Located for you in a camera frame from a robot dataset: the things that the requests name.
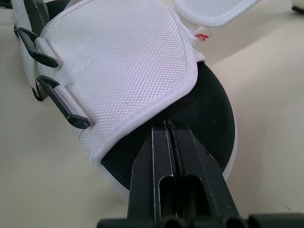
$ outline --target white fabric edge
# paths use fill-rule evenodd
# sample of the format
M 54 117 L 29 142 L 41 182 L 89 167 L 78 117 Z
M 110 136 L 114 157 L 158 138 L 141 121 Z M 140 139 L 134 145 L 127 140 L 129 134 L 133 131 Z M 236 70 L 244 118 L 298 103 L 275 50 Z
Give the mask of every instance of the white fabric edge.
M 219 27 L 227 24 L 232 19 L 238 17 L 239 15 L 245 13 L 253 6 L 255 6 L 260 0 L 246 0 L 240 3 L 231 11 L 227 11 L 220 17 L 205 17 L 203 15 L 198 15 L 193 13 L 183 2 L 184 0 L 173 0 L 173 5 L 175 9 L 188 21 L 193 24 L 203 26 L 203 27 Z
M 228 164 L 226 165 L 226 167 L 223 171 L 223 177 L 224 177 L 225 181 L 227 181 L 229 176 L 230 176 L 230 173 L 231 173 L 232 168 L 233 168 L 234 161 L 235 161 L 236 156 L 237 156 L 237 150 L 238 150 L 238 144 L 237 144 L 238 143 L 238 125 L 237 125 L 236 116 L 234 115 L 233 110 L 232 110 L 232 113 L 233 113 L 234 126 L 235 126 L 234 144 L 233 144 L 233 149 L 232 149 L 232 153 L 231 153 L 230 159 L 228 161 Z
M 85 5 L 89 2 L 91 2 L 93 0 L 82 0 L 80 2 L 77 2 L 76 4 L 70 6 L 69 8 L 65 9 L 64 11 L 62 11 L 61 13 L 59 13 L 58 15 L 56 15 L 52 20 L 50 20 L 46 26 L 43 28 L 43 30 L 41 31 L 40 37 L 44 37 L 45 33 L 50 29 L 50 27 L 52 27 L 58 20 L 62 19 L 65 15 L 69 14 L 70 12 L 78 9 L 79 7 L 81 7 L 82 5 Z

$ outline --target white velcro strap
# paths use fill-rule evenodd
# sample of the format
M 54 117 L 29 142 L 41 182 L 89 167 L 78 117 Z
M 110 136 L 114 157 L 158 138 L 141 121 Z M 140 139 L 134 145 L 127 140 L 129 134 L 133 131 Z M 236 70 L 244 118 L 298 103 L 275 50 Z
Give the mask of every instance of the white velcro strap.
M 56 93 L 59 95 L 61 100 L 65 103 L 65 105 L 69 108 L 72 114 L 80 115 L 88 119 L 87 114 L 82 110 L 82 108 L 78 105 L 75 99 L 68 92 L 67 88 L 62 85 L 58 85 L 54 89 Z
M 53 50 L 51 49 L 49 44 L 43 38 L 38 37 L 35 40 L 35 44 L 36 44 L 36 47 L 38 48 L 38 51 L 41 51 L 43 54 L 52 57 L 59 63 L 57 56 L 55 55 L 55 53 L 53 52 Z
M 25 9 L 23 0 L 11 0 L 11 4 L 14 10 L 14 19 L 17 27 L 32 30 L 30 25 L 28 13 Z M 20 43 L 21 55 L 23 60 L 23 66 L 25 74 L 27 76 L 28 83 L 37 92 L 36 89 L 36 76 L 35 76 L 35 60 L 29 55 L 22 41 Z
M 82 0 L 40 36 L 61 63 L 55 70 L 38 63 L 40 74 L 58 81 L 65 102 L 73 103 L 70 94 L 88 115 L 92 125 L 79 140 L 96 166 L 120 139 L 197 81 L 195 37 L 158 0 Z

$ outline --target black plastic part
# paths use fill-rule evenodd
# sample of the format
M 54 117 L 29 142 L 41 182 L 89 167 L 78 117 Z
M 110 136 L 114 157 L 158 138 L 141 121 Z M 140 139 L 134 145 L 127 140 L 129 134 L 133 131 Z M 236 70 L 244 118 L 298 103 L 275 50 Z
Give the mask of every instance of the black plastic part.
M 304 9 L 301 9 L 301 8 L 299 8 L 299 7 L 293 6 L 291 9 L 292 9 L 294 12 L 298 12 L 298 13 L 304 14 Z
M 53 59 L 50 56 L 47 56 L 43 53 L 37 52 L 36 45 L 35 45 L 35 39 L 38 38 L 38 35 L 33 33 L 32 31 L 29 31 L 25 28 L 17 28 L 16 29 L 17 35 L 21 38 L 22 42 L 25 45 L 25 48 L 27 49 L 29 55 L 36 60 L 37 62 L 49 66 L 51 68 L 56 68 L 58 66 L 58 62 Z
M 303 214 L 251 215 L 247 221 L 250 228 L 302 228 Z
M 12 9 L 12 5 L 11 5 L 11 2 L 10 0 L 0 0 L 0 7 L 4 7 L 4 8 L 7 8 L 7 9 Z
M 61 13 L 67 6 L 70 0 L 55 0 L 47 2 L 49 19 L 52 20 L 55 16 Z
M 28 14 L 33 33 L 40 35 L 43 28 L 50 21 L 48 8 L 43 0 L 22 0 Z
M 127 219 L 97 228 L 301 228 L 303 214 L 238 215 L 217 162 L 184 124 L 152 127 L 133 164 Z
M 54 90 L 56 86 L 60 85 L 57 81 L 43 75 L 39 76 L 37 78 L 37 81 L 40 83 L 42 88 L 46 91 L 46 93 L 49 95 L 49 97 L 53 100 L 53 102 L 59 108 L 61 113 L 64 115 L 66 120 L 72 126 L 79 129 L 87 129 L 91 125 L 88 119 L 83 116 L 72 114 L 69 108 L 65 105 L 65 103 Z

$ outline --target black plastic buckle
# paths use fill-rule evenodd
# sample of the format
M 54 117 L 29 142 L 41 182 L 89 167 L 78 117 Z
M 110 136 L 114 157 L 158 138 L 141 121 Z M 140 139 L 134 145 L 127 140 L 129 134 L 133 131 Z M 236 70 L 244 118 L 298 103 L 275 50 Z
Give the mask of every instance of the black plastic buckle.
M 7 9 L 12 9 L 13 6 L 11 5 L 10 0 L 0 0 L 0 7 L 4 7 Z
M 49 95 L 49 97 L 53 100 L 53 102 L 56 104 L 56 106 L 59 108 L 61 113 L 65 116 L 66 120 L 75 128 L 79 129 L 87 129 L 91 124 L 83 116 L 79 116 L 76 114 L 72 114 L 70 109 L 66 106 L 66 104 L 62 101 L 62 99 L 59 97 L 59 95 L 56 93 L 54 88 L 56 86 L 59 86 L 60 84 L 55 81 L 54 79 L 40 75 L 37 78 L 37 81 L 40 83 L 42 88 L 46 91 L 46 93 Z
M 36 44 L 35 44 L 35 39 L 37 39 L 39 36 L 35 33 L 33 33 L 30 30 L 27 30 L 25 28 L 17 28 L 15 30 L 15 34 L 17 37 L 20 37 L 22 42 L 25 45 L 25 48 L 27 49 L 29 55 L 36 60 L 37 62 L 49 66 L 51 68 L 56 68 L 59 64 L 58 62 L 50 57 L 47 56 L 43 53 L 37 52 L 36 49 Z

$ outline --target white padded strap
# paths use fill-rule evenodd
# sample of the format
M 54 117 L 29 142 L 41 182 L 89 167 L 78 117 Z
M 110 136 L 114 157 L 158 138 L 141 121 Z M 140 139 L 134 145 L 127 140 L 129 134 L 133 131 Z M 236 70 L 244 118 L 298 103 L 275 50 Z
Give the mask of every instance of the white padded strap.
M 175 9 L 189 22 L 219 27 L 245 13 L 260 0 L 173 0 Z
M 14 19 L 17 27 L 22 27 L 28 30 L 32 30 L 27 11 L 25 9 L 23 0 L 11 0 L 11 4 L 14 10 Z M 22 41 L 19 40 L 21 55 L 23 59 L 23 65 L 25 74 L 27 76 L 28 83 L 36 90 L 36 77 L 35 77 L 35 60 L 29 55 Z
M 61 67 L 38 64 L 39 71 L 88 115 L 91 126 L 79 140 L 96 166 L 197 80 L 196 39 L 158 0 L 82 0 L 51 20 L 41 37 Z

